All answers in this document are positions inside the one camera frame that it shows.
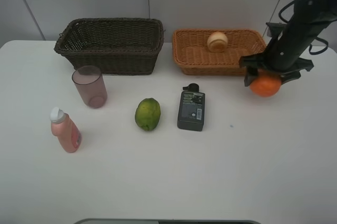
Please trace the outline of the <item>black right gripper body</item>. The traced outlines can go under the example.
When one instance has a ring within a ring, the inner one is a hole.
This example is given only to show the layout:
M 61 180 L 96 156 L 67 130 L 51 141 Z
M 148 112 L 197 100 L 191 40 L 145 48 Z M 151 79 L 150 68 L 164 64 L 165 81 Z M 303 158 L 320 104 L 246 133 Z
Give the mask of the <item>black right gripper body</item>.
M 273 38 L 262 53 L 240 58 L 239 66 L 280 76 L 297 76 L 302 70 L 310 71 L 314 67 L 311 60 L 301 58 L 308 45 L 308 39 L 302 35 L 284 34 L 279 39 Z

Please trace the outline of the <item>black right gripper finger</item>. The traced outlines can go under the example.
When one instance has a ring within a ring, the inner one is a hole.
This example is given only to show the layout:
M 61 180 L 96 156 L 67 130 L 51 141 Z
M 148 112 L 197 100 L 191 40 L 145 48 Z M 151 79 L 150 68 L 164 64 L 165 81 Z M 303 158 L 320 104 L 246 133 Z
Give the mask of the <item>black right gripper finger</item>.
M 285 84 L 285 83 L 297 80 L 300 77 L 301 77 L 300 72 L 292 72 L 292 73 L 280 75 L 281 84 Z
M 259 71 L 253 67 L 246 68 L 246 75 L 244 78 L 244 86 L 248 87 L 252 84 L 252 82 L 259 76 Z

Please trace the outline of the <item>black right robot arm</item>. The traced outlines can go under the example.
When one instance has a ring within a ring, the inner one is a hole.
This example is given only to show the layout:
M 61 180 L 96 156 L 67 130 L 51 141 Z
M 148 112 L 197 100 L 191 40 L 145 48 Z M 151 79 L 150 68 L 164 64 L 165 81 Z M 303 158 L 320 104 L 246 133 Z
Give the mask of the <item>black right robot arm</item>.
M 293 0 L 283 7 L 283 13 L 290 6 L 293 15 L 287 21 L 280 15 L 281 23 L 268 22 L 270 41 L 261 53 L 244 56 L 239 66 L 246 68 L 245 86 L 257 79 L 259 71 L 278 75 L 281 83 L 297 80 L 301 70 L 311 71 L 314 67 L 311 60 L 301 58 L 305 50 L 311 55 L 318 55 L 327 50 L 312 51 L 312 42 L 328 42 L 318 37 L 331 23 L 336 21 L 336 0 Z

